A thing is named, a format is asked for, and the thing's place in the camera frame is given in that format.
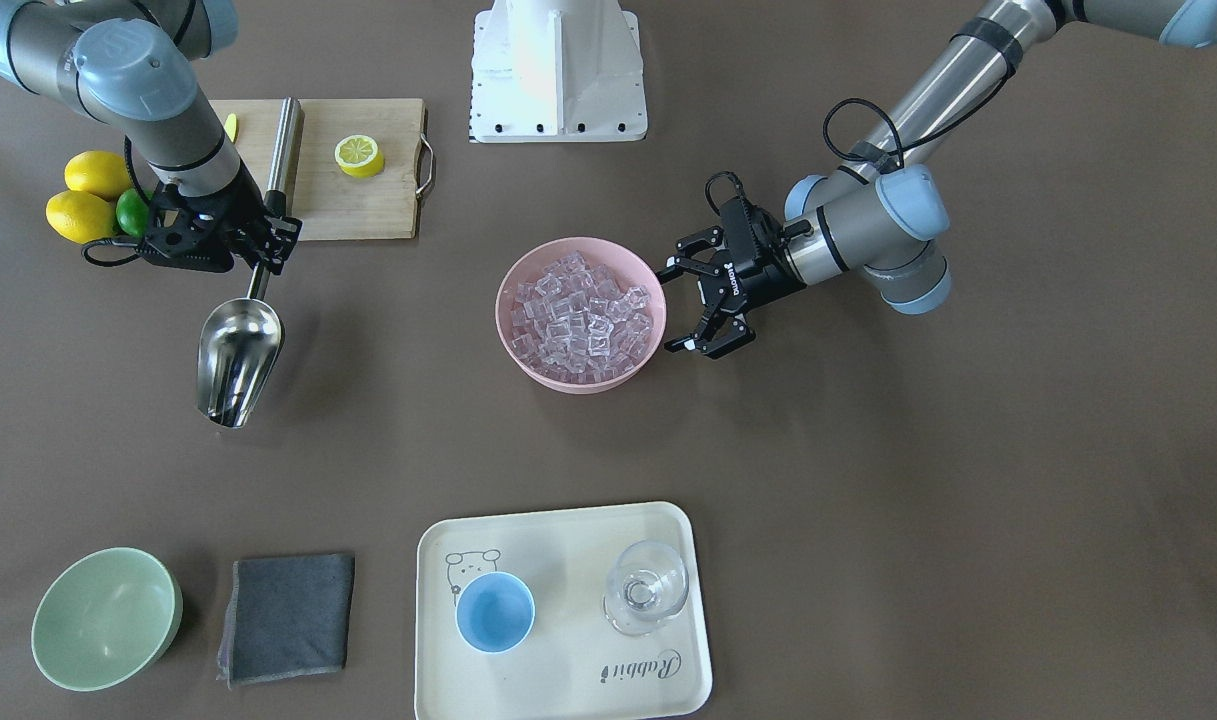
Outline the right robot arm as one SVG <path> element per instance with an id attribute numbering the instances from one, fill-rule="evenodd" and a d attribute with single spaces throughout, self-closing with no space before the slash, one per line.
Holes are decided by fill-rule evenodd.
<path id="1" fill-rule="evenodd" d="M 301 236 L 260 191 L 192 60 L 232 45 L 230 1 L 0 1 L 0 75 L 123 133 L 157 176 L 134 254 L 157 266 L 282 272 Z"/>

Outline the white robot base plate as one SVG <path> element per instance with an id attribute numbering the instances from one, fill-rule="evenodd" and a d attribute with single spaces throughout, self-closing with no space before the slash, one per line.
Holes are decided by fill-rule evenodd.
<path id="1" fill-rule="evenodd" d="M 495 1 L 475 15 L 475 144 L 646 137 L 636 15 L 617 1 Z"/>

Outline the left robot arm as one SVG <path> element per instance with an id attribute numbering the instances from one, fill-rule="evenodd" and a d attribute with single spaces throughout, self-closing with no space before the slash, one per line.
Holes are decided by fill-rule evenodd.
<path id="1" fill-rule="evenodd" d="M 755 341 L 748 313 L 845 272 L 860 272 L 897 313 L 922 315 L 950 296 L 952 272 L 937 240 L 948 214 L 927 161 L 1017 73 L 1023 56 L 1069 23 L 1128 33 L 1174 47 L 1217 44 L 1217 1 L 988 1 L 950 36 L 943 54 L 877 126 L 835 150 L 828 176 L 800 179 L 783 219 L 748 199 L 741 179 L 719 220 L 682 238 L 660 283 L 694 275 L 703 314 L 667 351 L 723 358 Z"/>

